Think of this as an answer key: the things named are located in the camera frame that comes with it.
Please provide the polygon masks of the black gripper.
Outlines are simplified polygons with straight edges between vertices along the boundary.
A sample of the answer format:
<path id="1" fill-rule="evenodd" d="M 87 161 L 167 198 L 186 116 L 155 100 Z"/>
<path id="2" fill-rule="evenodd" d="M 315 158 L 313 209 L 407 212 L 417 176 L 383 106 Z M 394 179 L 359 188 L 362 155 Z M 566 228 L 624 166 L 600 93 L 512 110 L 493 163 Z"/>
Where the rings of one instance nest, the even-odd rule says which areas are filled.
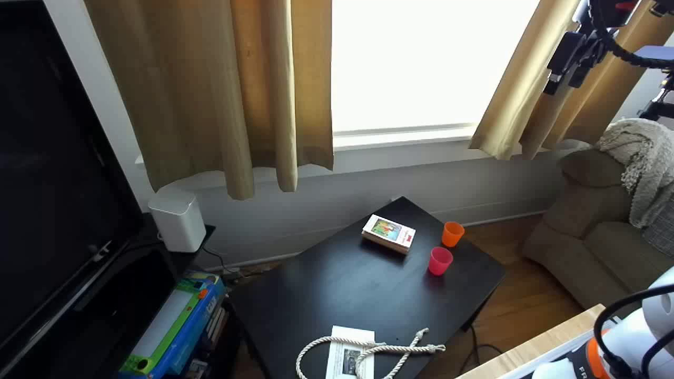
<path id="1" fill-rule="evenodd" d="M 635 9 L 637 0 L 581 0 L 574 30 L 563 35 L 548 60 L 551 77 L 543 93 L 557 95 L 563 84 L 580 88 L 606 55 L 604 38 L 613 38 Z"/>

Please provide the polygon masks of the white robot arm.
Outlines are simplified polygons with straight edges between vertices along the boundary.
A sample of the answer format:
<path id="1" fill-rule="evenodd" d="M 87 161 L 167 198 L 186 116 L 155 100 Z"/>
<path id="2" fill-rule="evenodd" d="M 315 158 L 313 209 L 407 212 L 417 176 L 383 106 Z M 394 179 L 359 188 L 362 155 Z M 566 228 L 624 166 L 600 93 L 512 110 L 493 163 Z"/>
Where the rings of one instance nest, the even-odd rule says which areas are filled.
<path id="1" fill-rule="evenodd" d="M 575 15 L 580 26 L 563 35 L 548 62 L 543 93 L 581 86 L 606 53 L 638 68 L 671 71 L 674 58 L 668 46 L 626 51 L 615 40 L 638 1 L 583 0 Z M 672 276 L 674 270 L 668 270 L 650 288 L 604 307 L 583 344 L 541 361 L 526 379 L 672 379 Z"/>

